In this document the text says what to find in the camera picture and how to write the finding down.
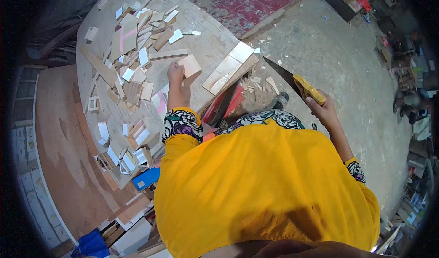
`hand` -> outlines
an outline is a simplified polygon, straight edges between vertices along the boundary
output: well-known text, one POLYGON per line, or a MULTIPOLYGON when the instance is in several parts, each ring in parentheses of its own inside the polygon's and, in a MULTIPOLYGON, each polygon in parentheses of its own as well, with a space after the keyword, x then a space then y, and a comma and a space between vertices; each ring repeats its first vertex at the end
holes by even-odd
POLYGON ((172 62, 168 68, 169 85, 181 85, 184 76, 184 66, 178 65, 177 61, 172 62))
POLYGON ((317 91, 319 91, 320 94, 326 98, 325 104, 320 106, 311 97, 307 97, 305 102, 310 108, 311 114, 317 117, 320 123, 322 123, 322 125, 325 126, 329 131, 330 129, 338 127, 340 125, 340 121, 338 120, 337 112, 335 112, 335 105, 332 98, 320 89, 317 91))

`concrete floor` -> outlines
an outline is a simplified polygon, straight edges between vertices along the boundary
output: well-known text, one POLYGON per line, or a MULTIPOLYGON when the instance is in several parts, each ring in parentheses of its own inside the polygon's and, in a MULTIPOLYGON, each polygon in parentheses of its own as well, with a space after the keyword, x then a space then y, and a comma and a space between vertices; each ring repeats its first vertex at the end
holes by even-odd
MULTIPOLYGON (((258 41, 265 40, 261 61, 252 75, 263 80, 272 76, 278 89, 290 96, 286 110, 306 128, 316 123, 327 136, 306 104, 263 61, 262 55, 270 55, 268 58, 275 62, 280 59, 284 68, 332 96, 352 152, 365 172, 366 186, 377 196, 381 213, 391 217, 408 176, 411 126, 407 118, 397 122, 392 112, 397 82, 382 68, 374 52, 376 36, 381 35, 374 21, 350 27, 324 0, 305 0, 302 8, 297 5, 287 10, 276 27, 251 41, 256 48, 258 41)), ((247 112, 261 110, 267 104, 256 103, 254 94, 248 91, 244 96, 242 106, 247 112)))

